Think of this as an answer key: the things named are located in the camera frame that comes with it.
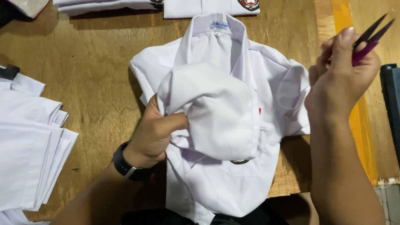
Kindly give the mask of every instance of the shirt sleeve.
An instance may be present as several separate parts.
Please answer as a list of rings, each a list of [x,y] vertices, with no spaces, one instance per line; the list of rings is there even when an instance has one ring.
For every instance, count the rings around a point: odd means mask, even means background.
[[[294,60],[278,84],[276,91],[277,112],[283,117],[284,135],[310,134],[310,123],[304,100],[310,91],[308,71]]]

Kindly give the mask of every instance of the fingernail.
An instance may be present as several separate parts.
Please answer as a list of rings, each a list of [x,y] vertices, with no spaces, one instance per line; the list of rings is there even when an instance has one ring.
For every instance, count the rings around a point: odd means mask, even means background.
[[[345,29],[341,34],[341,36],[344,40],[352,39],[353,35],[354,35],[354,27],[349,27],[349,28]]]

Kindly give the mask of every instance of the red emblem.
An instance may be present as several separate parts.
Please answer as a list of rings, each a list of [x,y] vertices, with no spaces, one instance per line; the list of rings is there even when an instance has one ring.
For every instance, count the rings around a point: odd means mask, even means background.
[[[258,0],[238,0],[238,2],[249,11],[255,11],[260,8]]]

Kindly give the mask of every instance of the black watch strap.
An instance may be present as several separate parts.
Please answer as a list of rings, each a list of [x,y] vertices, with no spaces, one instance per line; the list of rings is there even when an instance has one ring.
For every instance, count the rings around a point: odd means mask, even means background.
[[[113,155],[115,169],[122,174],[125,178],[133,181],[143,181],[148,179],[154,173],[154,167],[144,169],[141,167],[133,167],[125,159],[122,151],[128,146],[129,141],[123,143],[118,147]]]

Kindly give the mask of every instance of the shirt label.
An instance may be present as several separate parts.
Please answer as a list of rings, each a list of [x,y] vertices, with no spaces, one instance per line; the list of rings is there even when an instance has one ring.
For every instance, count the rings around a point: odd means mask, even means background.
[[[227,30],[229,28],[229,26],[228,26],[228,23],[225,23],[225,22],[212,21],[210,23],[210,28],[219,28],[219,29]]]

